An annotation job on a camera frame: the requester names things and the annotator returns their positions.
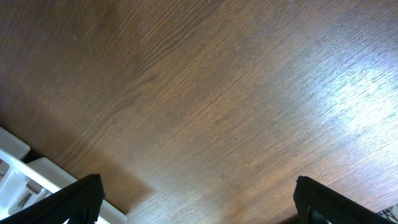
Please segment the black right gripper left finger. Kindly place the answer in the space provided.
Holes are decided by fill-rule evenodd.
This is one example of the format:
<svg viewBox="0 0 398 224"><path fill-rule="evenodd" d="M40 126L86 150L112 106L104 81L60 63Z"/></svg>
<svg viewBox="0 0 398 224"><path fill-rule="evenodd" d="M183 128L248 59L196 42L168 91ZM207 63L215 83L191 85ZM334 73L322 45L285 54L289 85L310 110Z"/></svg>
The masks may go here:
<svg viewBox="0 0 398 224"><path fill-rule="evenodd" d="M101 176L89 174L1 220L1 224L94 224L104 198Z"/></svg>

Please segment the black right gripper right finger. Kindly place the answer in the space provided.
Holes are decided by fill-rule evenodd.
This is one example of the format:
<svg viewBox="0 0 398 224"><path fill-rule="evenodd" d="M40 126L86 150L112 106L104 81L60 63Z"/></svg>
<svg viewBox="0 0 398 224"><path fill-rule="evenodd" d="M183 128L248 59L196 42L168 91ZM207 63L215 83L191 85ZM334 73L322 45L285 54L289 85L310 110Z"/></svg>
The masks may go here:
<svg viewBox="0 0 398 224"><path fill-rule="evenodd" d="M298 177L294 202L299 224L388 224L391 222L307 176Z"/></svg>

